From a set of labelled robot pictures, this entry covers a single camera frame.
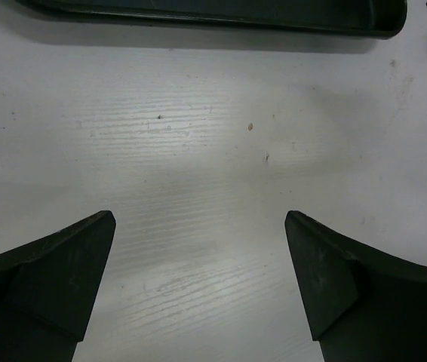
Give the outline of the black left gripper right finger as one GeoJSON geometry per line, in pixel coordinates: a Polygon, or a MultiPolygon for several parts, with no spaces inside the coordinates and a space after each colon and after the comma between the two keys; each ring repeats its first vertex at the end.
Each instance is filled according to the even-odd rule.
{"type": "Polygon", "coordinates": [[[326,361],[427,361],[427,266],[299,211],[285,220],[309,329],[326,361]]]}

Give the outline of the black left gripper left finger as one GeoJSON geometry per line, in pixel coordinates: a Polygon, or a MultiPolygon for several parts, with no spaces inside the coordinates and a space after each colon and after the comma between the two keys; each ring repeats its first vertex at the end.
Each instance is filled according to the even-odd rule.
{"type": "Polygon", "coordinates": [[[102,210],[0,254],[0,361],[71,361],[84,340],[116,221],[102,210]]]}

